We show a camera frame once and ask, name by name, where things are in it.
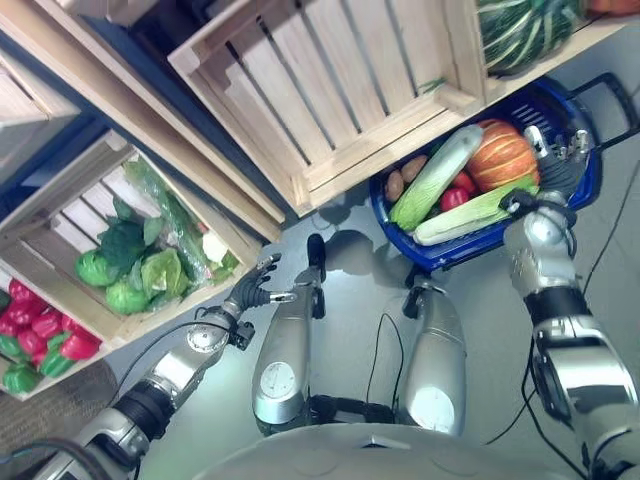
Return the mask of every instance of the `basket handle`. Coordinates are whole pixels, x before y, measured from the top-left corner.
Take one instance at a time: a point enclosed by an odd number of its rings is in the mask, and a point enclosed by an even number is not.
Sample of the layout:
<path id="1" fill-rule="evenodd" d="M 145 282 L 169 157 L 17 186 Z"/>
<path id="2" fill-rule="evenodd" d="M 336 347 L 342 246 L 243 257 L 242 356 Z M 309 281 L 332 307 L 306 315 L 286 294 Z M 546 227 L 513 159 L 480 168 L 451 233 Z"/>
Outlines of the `basket handle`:
<path id="1" fill-rule="evenodd" d="M 624 86 L 620 82 L 620 79 L 618 79 L 618 77 L 616 77 L 611 72 L 605 72 L 602 75 L 598 75 L 597 77 L 589 80 L 587 83 L 584 83 L 578 88 L 571 90 L 569 92 L 569 98 L 575 98 L 578 95 L 600 84 L 608 87 L 611 93 L 613 93 L 613 96 L 616 97 L 616 100 L 618 100 L 618 103 L 620 104 L 620 107 L 622 107 L 622 111 L 627 118 L 627 123 L 629 124 L 629 127 L 625 132 L 607 140 L 604 143 L 601 143 L 600 145 L 595 146 L 595 150 L 602 152 L 603 150 L 606 150 L 609 147 L 613 147 L 620 142 L 624 142 L 626 139 L 633 137 L 637 133 L 640 133 L 640 117 L 638 116 L 638 111 L 633 104 L 631 95 L 627 93 Z"/>

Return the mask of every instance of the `green squash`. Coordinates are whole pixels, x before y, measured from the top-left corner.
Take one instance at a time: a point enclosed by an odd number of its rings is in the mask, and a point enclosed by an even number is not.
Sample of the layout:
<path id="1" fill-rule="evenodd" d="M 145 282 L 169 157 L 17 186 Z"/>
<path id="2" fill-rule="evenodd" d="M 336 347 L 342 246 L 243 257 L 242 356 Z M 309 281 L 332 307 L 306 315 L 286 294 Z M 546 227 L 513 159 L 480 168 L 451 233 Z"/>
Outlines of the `green squash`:
<path id="1" fill-rule="evenodd" d="M 477 0 L 487 69 L 518 73 L 559 48 L 585 13 L 584 0 Z"/>

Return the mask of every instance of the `gray floor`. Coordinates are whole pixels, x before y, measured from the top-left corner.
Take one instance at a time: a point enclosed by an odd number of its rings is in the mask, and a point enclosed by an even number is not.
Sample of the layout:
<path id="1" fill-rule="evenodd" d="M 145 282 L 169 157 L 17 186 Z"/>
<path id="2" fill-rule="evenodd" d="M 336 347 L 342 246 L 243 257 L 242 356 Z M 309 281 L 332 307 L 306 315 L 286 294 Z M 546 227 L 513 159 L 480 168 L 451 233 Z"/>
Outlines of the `gray floor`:
<path id="1" fill-rule="evenodd" d="M 633 91 L 640 85 L 638 45 L 640 26 L 628 28 L 554 72 L 554 76 L 574 87 L 601 71 L 611 70 Z M 640 95 L 635 98 L 640 106 Z M 587 100 L 605 138 L 624 127 L 619 109 L 602 91 L 594 92 Z M 631 169 L 639 160 L 640 137 L 605 154 L 600 198 L 580 212 L 575 228 L 579 241 L 576 264 L 582 275 L 588 272 L 606 239 Z M 588 294 L 594 314 L 605 324 L 635 379 L 640 379 L 640 317 L 635 303 L 640 285 L 639 208 L 640 181 L 636 182 Z M 400 313 L 406 294 L 402 283 L 409 262 L 387 243 L 363 184 L 286 230 L 279 244 L 265 248 L 265 255 L 276 251 L 284 254 L 269 284 L 271 288 L 285 289 L 291 284 L 305 264 L 306 238 L 315 231 L 327 242 L 329 272 L 325 284 L 327 316 L 313 324 L 312 391 L 364 398 L 380 314 L 386 311 L 397 320 L 409 350 L 416 332 L 414 322 Z M 440 275 L 455 301 L 467 340 L 468 416 L 464 436 L 474 443 L 484 442 L 500 431 L 522 404 L 518 387 L 531 324 L 511 287 L 506 268 L 501 248 Z M 274 307 L 265 307 L 246 314 L 245 320 L 257 328 L 252 345 L 244 353 L 227 349 L 221 362 L 207 373 L 197 392 L 176 414 L 166 436 L 153 444 L 143 462 L 141 478 L 191 478 L 260 438 L 251 413 L 251 376 L 273 310 Z M 171 325 L 190 319 L 188 314 Z M 121 375 L 131 358 L 161 332 L 162 329 L 108 357 L 116 373 Z M 170 345 L 171 339 L 163 344 Z M 159 345 L 152 350 L 131 378 L 141 374 L 161 349 Z M 378 362 L 372 400 L 388 403 L 399 350 L 392 329 L 386 325 Z M 534 408 L 540 412 L 538 400 L 534 401 Z M 543 414 L 540 417 L 548 435 L 577 462 L 571 434 Z M 526 416 L 491 448 L 571 475 L 536 435 Z"/>

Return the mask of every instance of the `pumpkin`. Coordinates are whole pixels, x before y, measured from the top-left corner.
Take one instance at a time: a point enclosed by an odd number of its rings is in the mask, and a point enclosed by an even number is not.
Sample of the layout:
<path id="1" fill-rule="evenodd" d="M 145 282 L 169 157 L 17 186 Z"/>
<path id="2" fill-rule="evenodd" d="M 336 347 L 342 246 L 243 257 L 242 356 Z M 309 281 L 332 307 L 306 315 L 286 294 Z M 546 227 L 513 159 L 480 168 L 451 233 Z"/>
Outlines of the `pumpkin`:
<path id="1" fill-rule="evenodd" d="M 518 73 L 559 48 L 584 16 L 584 4 L 584 0 L 477 0 L 489 73 Z"/>
<path id="2" fill-rule="evenodd" d="M 640 0 L 589 0 L 589 10 L 594 13 L 630 15 L 640 13 Z"/>
<path id="3" fill-rule="evenodd" d="M 507 122 L 485 120 L 480 147 L 467 163 L 476 185 L 488 192 L 527 174 L 539 182 L 538 164 L 529 142 Z"/>

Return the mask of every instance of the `wire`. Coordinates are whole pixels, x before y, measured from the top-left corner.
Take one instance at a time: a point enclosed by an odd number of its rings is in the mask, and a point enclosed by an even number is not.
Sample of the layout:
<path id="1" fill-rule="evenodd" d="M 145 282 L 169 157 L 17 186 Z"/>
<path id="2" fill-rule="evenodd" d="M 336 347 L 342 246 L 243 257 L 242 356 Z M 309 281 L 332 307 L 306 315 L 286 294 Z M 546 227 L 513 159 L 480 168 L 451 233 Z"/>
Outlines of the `wire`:
<path id="1" fill-rule="evenodd" d="M 589 270 L 589 274 L 587 275 L 587 279 L 585 280 L 584 287 L 582 289 L 583 296 L 587 294 L 589 283 L 591 283 L 591 277 L 593 277 L 593 273 L 596 271 L 596 268 L 598 268 L 598 264 L 600 263 L 600 260 L 602 260 L 602 257 L 604 256 L 604 253 L 606 252 L 607 247 L 609 247 L 609 243 L 611 243 L 611 239 L 613 238 L 613 235 L 616 233 L 616 229 L 618 228 L 618 224 L 620 223 L 620 218 L 622 218 L 622 213 L 624 212 L 624 207 L 627 204 L 627 200 L 629 199 L 629 194 L 631 193 L 631 188 L 635 183 L 639 170 L 640 170 L 640 160 L 638 160 L 636 162 L 636 165 L 633 167 L 633 171 L 631 172 L 631 177 L 629 178 L 629 183 L 627 184 L 627 188 L 624 191 L 624 195 L 622 197 L 622 202 L 620 203 L 620 209 L 618 210 L 618 214 L 616 215 L 616 218 L 613 221 L 613 227 L 609 232 L 609 236 L 607 237 L 606 242 L 604 242 L 604 245 L 602 246 L 600 253 L 596 257 L 596 261 L 593 263 L 591 270 Z"/>
<path id="2" fill-rule="evenodd" d="M 376 362 L 378 360 L 378 347 L 380 346 L 380 330 L 382 329 L 382 321 L 387 319 L 393 325 L 393 329 L 396 331 L 396 336 L 398 337 L 398 344 L 400 345 L 400 368 L 398 369 L 398 375 L 396 376 L 396 383 L 393 387 L 393 396 L 391 397 L 391 410 L 395 409 L 395 404 L 397 400 L 398 394 L 398 385 L 400 384 L 400 377 L 402 376 L 402 369 L 404 368 L 404 345 L 402 344 L 402 337 L 400 336 L 400 331 L 398 330 L 398 325 L 391 318 L 391 315 L 388 313 L 383 313 L 380 315 L 380 321 L 378 322 L 378 331 L 376 333 L 376 346 L 373 352 L 373 365 L 371 365 L 371 374 L 369 375 L 369 382 L 367 383 L 367 394 L 365 396 L 365 403 L 369 403 L 369 393 L 371 391 L 371 382 L 373 381 L 373 373 L 376 370 Z"/>
<path id="3" fill-rule="evenodd" d="M 562 450 L 560 450 L 551 440 L 547 438 L 545 433 L 542 431 L 542 427 L 538 422 L 538 418 L 536 417 L 536 414 L 534 413 L 533 408 L 531 408 L 531 404 L 529 403 L 529 399 L 527 398 L 527 394 L 525 393 L 524 389 L 527 383 L 527 374 L 531 373 L 531 377 L 533 378 L 532 362 L 533 362 L 533 339 L 531 339 L 531 346 L 529 347 L 529 356 L 527 358 L 527 367 L 526 367 L 525 375 L 522 379 L 522 384 L 520 385 L 520 395 L 522 396 L 522 400 L 524 400 L 524 404 L 527 407 L 527 410 L 529 411 L 531 420 L 533 420 L 533 424 L 535 425 L 536 430 L 538 431 L 538 435 L 540 435 L 540 438 L 544 440 L 544 442 L 549 446 L 549 448 L 551 448 L 551 450 L 553 450 L 555 454 L 558 455 L 558 457 L 560 457 L 569 467 L 571 467 L 571 469 L 574 472 L 576 472 L 580 476 L 580 478 L 587 480 L 587 476 L 582 472 L 582 470 L 578 468 L 576 464 L 573 463 L 569 459 L 569 457 L 567 457 L 562 452 Z"/>
<path id="4" fill-rule="evenodd" d="M 122 386 L 124 385 L 124 382 L 126 381 L 127 377 L 129 376 L 129 374 L 131 373 L 131 370 L 133 370 L 133 367 L 135 367 L 135 365 L 140 361 L 140 359 L 149 351 L 151 350 L 160 340 L 162 340 L 163 338 L 165 338 L 166 336 L 172 334 L 173 332 L 175 332 L 176 330 L 180 330 L 181 328 L 184 327 L 192 327 L 192 326 L 198 326 L 198 325 L 208 325 L 210 327 L 217 327 L 220 330 L 224 330 L 227 333 L 231 333 L 229 331 L 228 328 L 223 327 L 222 325 L 217 325 L 215 323 L 211 323 L 211 322 L 203 322 L 203 321 L 197 321 L 196 319 L 198 318 L 198 312 L 200 312 L 201 310 L 204 310 L 205 313 L 207 311 L 206 307 L 198 307 L 193 315 L 193 322 L 186 322 L 183 323 L 182 325 L 178 325 L 176 327 L 173 327 L 169 330 L 167 330 L 166 332 L 164 332 L 162 335 L 159 335 L 155 340 L 153 340 L 149 345 L 147 345 L 146 347 L 144 347 L 142 349 L 142 351 L 136 355 L 136 358 L 133 359 L 133 361 L 131 362 L 131 364 L 129 365 L 129 367 L 127 368 L 127 370 L 124 372 L 124 375 L 122 376 L 122 379 L 120 380 L 120 382 L 118 383 L 118 386 L 116 387 L 116 391 L 113 394 L 113 397 L 111 397 L 111 400 L 109 400 L 109 403 L 107 405 L 111 405 L 113 404 L 113 402 L 115 401 L 116 398 L 118 398 L 118 393 L 120 392 L 120 390 L 122 389 Z"/>
<path id="5" fill-rule="evenodd" d="M 0 457 L 0 465 L 7 464 L 18 457 L 39 449 L 50 449 L 66 453 L 80 464 L 92 480 L 112 480 L 111 476 L 91 452 L 88 452 L 77 443 L 63 438 L 51 437 L 31 442 L 15 449 L 7 456 Z"/>

